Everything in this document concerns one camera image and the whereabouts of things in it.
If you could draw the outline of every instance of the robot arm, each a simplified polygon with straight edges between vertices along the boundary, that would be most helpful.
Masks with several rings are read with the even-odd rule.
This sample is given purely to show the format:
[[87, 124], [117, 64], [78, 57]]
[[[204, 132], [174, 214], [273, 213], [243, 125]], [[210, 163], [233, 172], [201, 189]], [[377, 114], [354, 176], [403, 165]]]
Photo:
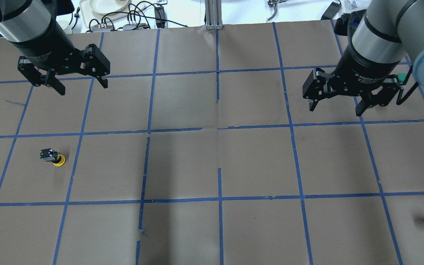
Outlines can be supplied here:
[[95, 44], [76, 49], [56, 22], [56, 15], [73, 10], [70, 0], [0, 0], [0, 34], [23, 54], [17, 70], [34, 86], [53, 87], [60, 95], [65, 87], [57, 74], [90, 75], [107, 88], [110, 73], [109, 60]]
[[365, 14], [353, 12], [338, 20], [335, 32], [348, 35], [348, 47], [334, 72], [315, 68], [303, 85], [310, 111], [337, 95], [361, 96], [357, 116], [368, 107], [387, 106], [402, 89], [398, 77], [389, 74], [405, 53], [424, 87], [424, 0], [372, 0]]

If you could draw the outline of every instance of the green button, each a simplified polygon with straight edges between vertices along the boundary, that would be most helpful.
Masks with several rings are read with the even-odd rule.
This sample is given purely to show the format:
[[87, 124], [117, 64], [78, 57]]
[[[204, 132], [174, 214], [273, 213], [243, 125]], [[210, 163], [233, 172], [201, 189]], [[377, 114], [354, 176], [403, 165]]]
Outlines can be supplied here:
[[400, 73], [400, 74], [398, 74], [398, 76], [399, 76], [399, 83], [403, 83], [403, 81], [405, 81], [405, 79], [407, 77], [407, 74]]

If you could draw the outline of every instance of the metal frame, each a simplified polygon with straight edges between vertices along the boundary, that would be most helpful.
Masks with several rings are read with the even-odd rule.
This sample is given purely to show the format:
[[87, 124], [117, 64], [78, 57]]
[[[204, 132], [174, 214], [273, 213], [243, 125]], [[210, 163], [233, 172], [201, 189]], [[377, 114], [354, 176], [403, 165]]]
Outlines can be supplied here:
[[205, 28], [223, 29], [222, 0], [205, 0]]

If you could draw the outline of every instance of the plate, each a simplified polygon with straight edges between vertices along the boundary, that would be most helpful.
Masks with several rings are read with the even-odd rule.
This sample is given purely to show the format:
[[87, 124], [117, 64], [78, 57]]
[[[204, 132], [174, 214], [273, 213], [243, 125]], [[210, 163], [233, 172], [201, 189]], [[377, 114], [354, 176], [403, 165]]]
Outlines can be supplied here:
[[107, 14], [122, 10], [128, 5], [128, 0], [89, 0], [89, 6], [98, 14]]

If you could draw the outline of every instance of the blue tape grid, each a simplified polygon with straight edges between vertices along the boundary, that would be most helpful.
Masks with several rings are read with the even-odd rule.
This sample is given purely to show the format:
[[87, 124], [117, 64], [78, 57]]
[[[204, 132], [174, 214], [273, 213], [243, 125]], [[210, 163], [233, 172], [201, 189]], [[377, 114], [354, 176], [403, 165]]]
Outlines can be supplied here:
[[224, 265], [223, 258], [223, 212], [222, 212], [222, 169], [217, 170], [219, 178], [219, 245], [220, 245], [220, 265]]
[[[305, 213], [305, 204], [304, 200], [305, 198], [360, 198], [360, 197], [378, 197], [380, 196], [382, 198], [383, 204], [384, 204], [384, 210], [387, 215], [387, 220], [391, 229], [391, 235], [392, 239], [394, 241], [394, 247], [396, 248], [397, 252], [397, 258], [399, 259], [399, 263], [402, 264], [402, 258], [400, 257], [400, 253], [398, 251], [397, 242], [395, 239], [395, 235], [393, 232], [392, 224], [390, 221], [390, 215], [387, 209], [387, 205], [385, 203], [385, 197], [386, 196], [418, 196], [418, 195], [424, 195], [424, 191], [416, 191], [416, 192], [389, 192], [386, 193], [382, 190], [382, 185], [379, 184], [379, 193], [358, 193], [358, 194], [314, 194], [314, 195], [305, 195], [303, 193], [303, 189], [301, 186], [301, 177], [300, 177], [300, 170], [298, 166], [298, 155], [297, 150], [295, 146], [295, 139], [293, 137], [293, 128], [298, 126], [344, 126], [349, 124], [360, 124], [363, 128], [365, 139], [368, 146], [368, 151], [370, 152], [371, 161], [376, 173], [376, 178], [378, 180], [378, 173], [377, 173], [377, 167], [375, 165], [375, 159], [372, 155], [372, 150], [370, 147], [370, 141], [367, 136], [367, 132], [365, 131], [365, 124], [391, 124], [391, 123], [418, 123], [418, 122], [424, 122], [423, 120], [405, 120], [405, 121], [364, 121], [362, 118], [360, 118], [359, 122], [341, 122], [341, 123], [322, 123], [322, 124], [293, 124], [292, 118], [289, 111], [289, 103], [287, 98], [287, 88], [286, 88], [286, 80], [284, 76], [284, 70], [290, 70], [290, 69], [312, 69], [314, 67], [336, 67], [336, 65], [328, 65], [328, 66], [303, 66], [303, 67], [283, 67], [282, 63], [282, 56], [281, 56], [281, 50], [279, 47], [279, 41], [278, 41], [278, 34], [276, 30], [276, 25], [273, 23], [273, 30], [276, 38], [276, 45], [278, 48], [278, 55], [279, 55], [279, 62], [280, 67], [275, 68], [257, 68], [257, 69], [229, 69], [229, 70], [220, 70], [219, 69], [219, 31], [216, 31], [216, 59], [217, 59], [217, 69], [215, 71], [198, 71], [198, 72], [179, 72], [179, 73], [156, 73], [156, 61], [158, 59], [158, 43], [159, 43], [159, 37], [160, 37], [160, 30], [158, 30], [158, 35], [156, 39], [156, 47], [155, 47], [155, 62], [153, 65], [153, 73], [152, 74], [127, 74], [127, 75], [113, 75], [109, 76], [109, 78], [124, 78], [124, 77], [152, 77], [152, 90], [151, 90], [151, 96], [150, 96], [150, 109], [149, 109], [149, 119], [148, 119], [148, 129], [147, 130], [139, 130], [139, 131], [96, 131], [96, 132], [84, 132], [84, 125], [86, 121], [86, 116], [88, 112], [89, 107], [89, 99], [91, 97], [91, 91], [94, 79], [92, 77], [72, 77], [72, 78], [60, 78], [60, 80], [81, 80], [81, 79], [91, 79], [91, 85], [88, 93], [87, 103], [85, 107], [85, 113], [83, 118], [83, 123], [81, 126], [80, 133], [66, 133], [66, 134], [19, 134], [19, 130], [22, 124], [22, 120], [25, 115], [25, 111], [27, 110], [27, 106], [29, 103], [30, 96], [32, 94], [33, 87], [31, 87], [30, 92], [27, 97], [27, 101], [25, 104], [25, 108], [22, 112], [17, 132], [15, 135], [0, 135], [0, 138], [13, 138], [13, 143], [10, 149], [10, 153], [8, 154], [5, 167], [0, 179], [0, 189], [2, 186], [2, 182], [4, 180], [5, 173], [7, 171], [7, 166], [10, 161], [10, 157], [12, 155], [12, 152], [14, 150], [15, 142], [17, 138], [27, 138], [27, 137], [53, 137], [53, 136], [79, 136], [79, 143], [77, 147], [76, 157], [74, 161], [74, 166], [72, 170], [72, 176], [75, 173], [76, 169], [76, 163], [78, 159], [79, 150], [81, 148], [81, 141], [82, 137], [84, 135], [102, 135], [102, 134], [137, 134], [137, 133], [163, 133], [163, 132], [169, 132], [169, 131], [199, 131], [202, 128], [181, 128], [181, 129], [158, 129], [158, 130], [152, 130], [151, 129], [151, 114], [152, 114], [152, 107], [153, 107], [153, 96], [154, 96], [154, 88], [155, 88], [155, 77], [157, 75], [182, 75], [182, 74], [210, 74], [210, 73], [216, 73], [217, 74], [217, 101], [219, 100], [219, 73], [233, 73], [233, 72], [253, 72], [253, 71], [275, 71], [280, 70], [282, 81], [283, 81], [283, 88], [284, 88], [284, 96], [286, 100], [286, 110], [289, 118], [289, 124], [264, 124], [260, 126], [230, 126], [227, 128], [219, 128], [219, 130], [229, 130], [229, 129], [252, 129], [252, 128], [279, 128], [279, 127], [289, 127], [291, 130], [291, 140], [293, 143], [293, 152], [294, 152], [294, 159], [296, 163], [296, 170], [297, 170], [297, 176], [298, 176], [298, 182], [299, 182], [299, 195], [289, 195], [289, 196], [248, 196], [248, 197], [223, 197], [222, 196], [222, 173], [221, 169], [218, 170], [219, 175], [219, 196], [218, 197], [207, 197], [207, 198], [180, 198], [180, 199], [152, 199], [152, 200], [145, 200], [145, 188], [146, 188], [146, 170], [148, 167], [148, 150], [149, 150], [149, 143], [150, 143], [150, 137], [147, 138], [147, 144], [146, 144], [146, 156], [145, 156], [145, 168], [144, 168], [144, 179], [143, 179], [143, 185], [142, 185], [142, 198], [140, 200], [113, 200], [113, 201], [69, 201], [71, 188], [73, 184], [73, 179], [71, 178], [69, 188], [66, 194], [66, 200], [64, 202], [19, 202], [19, 203], [0, 203], [0, 206], [64, 206], [64, 211], [62, 215], [62, 220], [60, 223], [60, 229], [59, 229], [59, 236], [57, 237], [57, 245], [56, 250], [54, 253], [54, 260], [53, 264], [56, 263], [57, 260], [57, 253], [59, 251], [59, 244], [61, 241], [61, 235], [63, 232], [63, 225], [64, 220], [66, 218], [66, 210], [69, 205], [104, 205], [104, 204], [140, 204], [140, 215], [139, 215], [139, 229], [141, 230], [142, 227], [142, 219], [143, 219], [143, 206], [145, 203], [182, 203], [182, 202], [199, 202], [199, 201], [218, 201], [219, 202], [219, 241], [220, 241], [220, 263], [221, 265], [224, 264], [224, 250], [223, 250], [223, 218], [222, 218], [222, 202], [228, 201], [228, 200], [272, 200], [272, 199], [299, 199], [301, 200], [302, 205], [302, 211], [303, 211], [303, 221], [304, 221], [304, 230], [306, 235], [306, 242], [307, 242], [307, 249], [308, 249], [308, 256], [310, 264], [313, 264], [312, 256], [311, 256], [311, 245], [310, 240], [308, 236], [308, 225], [306, 220], [306, 213]], [[99, 47], [101, 48], [102, 42], [104, 39], [104, 34], [101, 35], [101, 41]], [[342, 53], [342, 48], [340, 45], [340, 42], [338, 38], [336, 37], [336, 42], [338, 45], [338, 49], [340, 50], [340, 53]], [[411, 62], [407, 58], [407, 62], [401, 62], [401, 65], [411, 65]], [[27, 82], [25, 80], [18, 80], [18, 81], [2, 81], [0, 84], [11, 84], [11, 83], [24, 83]], [[424, 93], [422, 89], [420, 89], [420, 92], [422, 94], [422, 97], [424, 99]], [[139, 252], [140, 252], [140, 240], [137, 241], [137, 248], [136, 248], [136, 264], [138, 264], [139, 261]]]
[[[331, 22], [331, 25], [334, 29], [335, 24], [333, 23], [332, 20], [330, 20], [330, 22]], [[338, 44], [338, 49], [340, 50], [340, 55], [342, 56], [343, 51], [341, 49], [340, 40], [339, 40], [339, 38], [336, 34], [335, 34], [335, 39], [336, 39], [336, 43]], [[354, 103], [355, 103], [356, 106], [358, 105], [358, 100], [356, 99], [356, 97], [354, 97]], [[397, 255], [397, 260], [399, 261], [399, 265], [403, 265], [402, 255], [400, 254], [400, 250], [399, 250], [399, 244], [397, 243], [397, 238], [395, 236], [395, 232], [394, 232], [394, 229], [393, 229], [392, 220], [391, 220], [390, 213], [389, 213], [389, 208], [387, 207], [387, 201], [385, 200], [384, 190], [382, 188], [382, 184], [380, 183], [379, 172], [377, 171], [377, 165], [375, 164], [374, 154], [372, 153], [371, 143], [370, 143], [370, 140], [369, 140], [369, 136], [367, 135], [367, 130], [365, 128], [365, 122], [364, 122], [364, 119], [363, 119], [362, 116], [360, 116], [360, 123], [361, 123], [361, 127], [362, 127], [362, 130], [363, 130], [365, 143], [367, 145], [367, 150], [368, 150], [370, 158], [371, 158], [372, 168], [374, 170], [375, 179], [377, 181], [377, 185], [379, 186], [379, 195], [381, 196], [382, 205], [384, 207], [384, 212], [385, 212], [385, 217], [387, 218], [387, 224], [389, 225], [389, 230], [390, 230], [390, 234], [391, 234], [391, 237], [392, 237], [392, 242], [393, 242], [393, 245], [394, 245], [394, 248], [395, 248], [395, 254]]]
[[[99, 42], [99, 49], [102, 48], [103, 40], [104, 40], [104, 32], [101, 34], [101, 41]], [[72, 169], [71, 178], [70, 178], [70, 184], [68, 186], [68, 191], [66, 192], [66, 199], [65, 199], [64, 206], [63, 206], [63, 214], [62, 214], [62, 219], [60, 221], [59, 234], [58, 234], [58, 237], [57, 237], [57, 244], [55, 245], [55, 251], [54, 251], [54, 255], [53, 255], [52, 265], [55, 265], [57, 263], [57, 258], [58, 258], [58, 255], [59, 255], [60, 242], [61, 242], [62, 233], [63, 233], [64, 221], [65, 221], [65, 218], [66, 218], [66, 211], [68, 210], [68, 202], [70, 201], [71, 188], [73, 186], [73, 176], [74, 176], [74, 173], [76, 171], [76, 165], [78, 163], [78, 156], [80, 154], [81, 142], [83, 141], [84, 126], [86, 124], [86, 116], [88, 115], [89, 101], [91, 100], [91, 92], [92, 92], [92, 89], [93, 89], [94, 80], [95, 80], [95, 78], [91, 77], [91, 84], [89, 84], [88, 97], [86, 99], [86, 105], [84, 107], [83, 121], [81, 123], [81, 131], [79, 132], [80, 137], [79, 137], [79, 141], [78, 141], [78, 146], [76, 148], [76, 155], [74, 157], [73, 169]]]
[[[33, 91], [33, 86], [31, 86], [31, 89], [29, 90], [29, 94], [27, 95], [27, 99], [25, 101], [24, 110], [22, 111], [21, 118], [19, 119], [19, 124], [17, 125], [17, 131], [15, 133], [16, 135], [19, 134], [19, 131], [21, 129], [22, 121], [24, 119], [25, 111], [27, 110], [27, 105], [29, 104], [29, 99], [31, 98], [32, 91]], [[10, 151], [9, 151], [9, 154], [7, 155], [6, 163], [4, 165], [4, 169], [3, 169], [3, 172], [2, 172], [2, 175], [1, 175], [1, 178], [0, 178], [0, 191], [1, 191], [1, 186], [3, 184], [3, 181], [4, 181], [4, 177], [6, 175], [7, 166], [9, 165], [9, 161], [11, 159], [11, 155], [12, 155], [12, 152], [14, 150], [14, 146], [15, 146], [15, 141], [16, 140], [17, 140], [17, 138], [14, 138], [13, 139], [12, 145], [11, 145], [11, 148], [10, 148]]]
[[293, 126], [293, 122], [292, 122], [291, 113], [290, 113], [290, 110], [289, 110], [289, 99], [287, 98], [286, 77], [284, 75], [284, 65], [282, 63], [281, 47], [279, 46], [278, 31], [276, 30], [276, 24], [274, 22], [272, 23], [272, 27], [273, 27], [273, 30], [274, 30], [274, 37], [276, 38], [276, 46], [278, 48], [279, 65], [280, 65], [281, 78], [282, 78], [282, 86], [284, 88], [284, 99], [286, 101], [287, 117], [289, 119], [289, 124], [290, 124], [289, 128], [291, 130], [292, 149], [293, 149], [294, 161], [296, 163], [297, 182], [299, 183], [299, 196], [300, 196], [300, 199], [301, 199], [302, 218], [303, 218], [303, 226], [304, 226], [304, 232], [305, 232], [305, 241], [307, 243], [308, 261], [309, 261], [310, 265], [313, 265], [310, 236], [308, 234], [307, 212], [305, 210], [305, 196], [304, 196], [304, 193], [303, 193], [302, 179], [301, 179], [301, 175], [300, 175], [299, 158], [298, 158], [298, 155], [297, 155], [297, 148], [296, 148], [296, 139], [294, 137], [294, 126]]

